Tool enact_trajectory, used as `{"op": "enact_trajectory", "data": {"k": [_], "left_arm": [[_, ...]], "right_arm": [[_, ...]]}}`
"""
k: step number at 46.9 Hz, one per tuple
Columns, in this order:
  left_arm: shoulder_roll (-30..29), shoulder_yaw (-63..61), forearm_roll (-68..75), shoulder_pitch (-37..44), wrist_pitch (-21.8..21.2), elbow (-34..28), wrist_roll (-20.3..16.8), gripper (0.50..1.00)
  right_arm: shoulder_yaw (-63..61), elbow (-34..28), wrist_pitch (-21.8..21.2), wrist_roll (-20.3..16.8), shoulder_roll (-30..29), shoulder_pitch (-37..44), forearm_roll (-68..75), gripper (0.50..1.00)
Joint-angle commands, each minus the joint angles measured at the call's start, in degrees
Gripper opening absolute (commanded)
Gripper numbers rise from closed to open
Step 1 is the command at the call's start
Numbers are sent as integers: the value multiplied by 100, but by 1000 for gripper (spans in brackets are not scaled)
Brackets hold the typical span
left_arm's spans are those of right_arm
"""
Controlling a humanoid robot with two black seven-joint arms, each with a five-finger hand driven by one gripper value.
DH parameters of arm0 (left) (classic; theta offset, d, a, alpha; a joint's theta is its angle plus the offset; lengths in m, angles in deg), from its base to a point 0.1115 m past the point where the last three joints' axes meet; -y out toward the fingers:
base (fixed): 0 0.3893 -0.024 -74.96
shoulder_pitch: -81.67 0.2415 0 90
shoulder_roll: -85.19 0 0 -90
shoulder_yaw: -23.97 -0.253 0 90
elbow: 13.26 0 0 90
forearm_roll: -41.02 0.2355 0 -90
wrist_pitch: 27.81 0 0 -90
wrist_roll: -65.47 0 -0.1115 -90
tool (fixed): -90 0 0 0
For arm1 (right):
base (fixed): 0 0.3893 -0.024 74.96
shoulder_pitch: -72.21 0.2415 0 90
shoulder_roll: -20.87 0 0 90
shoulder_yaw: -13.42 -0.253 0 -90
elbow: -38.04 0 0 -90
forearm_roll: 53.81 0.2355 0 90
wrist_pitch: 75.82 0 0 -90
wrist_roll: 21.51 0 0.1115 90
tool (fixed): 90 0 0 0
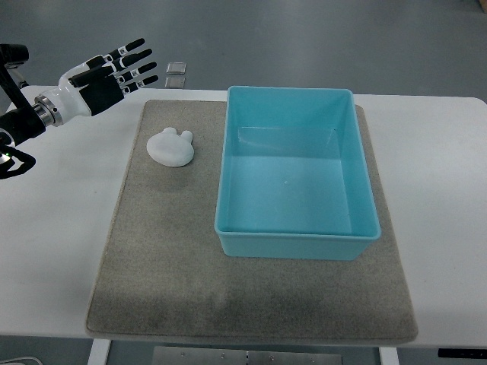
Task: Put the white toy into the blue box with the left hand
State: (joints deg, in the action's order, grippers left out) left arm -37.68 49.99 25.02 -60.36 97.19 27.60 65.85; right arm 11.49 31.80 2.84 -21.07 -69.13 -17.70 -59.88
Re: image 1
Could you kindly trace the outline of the black white robot left hand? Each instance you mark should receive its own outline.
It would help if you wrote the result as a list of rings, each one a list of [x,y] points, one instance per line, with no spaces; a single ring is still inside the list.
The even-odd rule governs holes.
[[[144,44],[145,39],[139,38],[67,71],[57,87],[39,96],[53,115],[53,125],[62,125],[76,116],[96,116],[156,82],[158,76],[149,72],[157,63],[141,63],[152,54],[151,49],[141,49]]]

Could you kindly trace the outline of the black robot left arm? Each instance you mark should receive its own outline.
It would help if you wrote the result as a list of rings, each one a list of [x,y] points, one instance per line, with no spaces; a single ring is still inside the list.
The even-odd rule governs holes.
[[[18,67],[29,59],[27,47],[20,44],[1,45],[1,87],[15,108],[1,116],[1,178],[20,176],[36,164],[35,157],[20,151],[18,146],[36,138],[54,121],[52,113],[41,103],[27,101],[21,89],[28,85]]]

